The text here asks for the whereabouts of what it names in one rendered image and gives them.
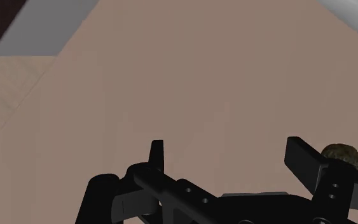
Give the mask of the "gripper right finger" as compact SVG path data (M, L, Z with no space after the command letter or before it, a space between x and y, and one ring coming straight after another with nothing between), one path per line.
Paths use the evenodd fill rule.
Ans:
M358 170L326 158L302 138L287 138L284 163L312 194L311 224L355 224L350 209L358 210Z

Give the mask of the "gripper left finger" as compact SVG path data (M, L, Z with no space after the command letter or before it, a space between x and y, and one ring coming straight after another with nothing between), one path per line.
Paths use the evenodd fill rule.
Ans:
M162 140L151 143L149 159L131 165L123 178L91 178L75 224L124 224L138 217L144 224L219 224L216 197L193 183L164 173Z

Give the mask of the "brown mottled round object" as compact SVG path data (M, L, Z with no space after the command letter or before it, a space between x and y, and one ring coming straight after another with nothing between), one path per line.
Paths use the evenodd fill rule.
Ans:
M327 145L321 155L326 158L335 158L353 165L358 170L358 151L351 145L333 143Z

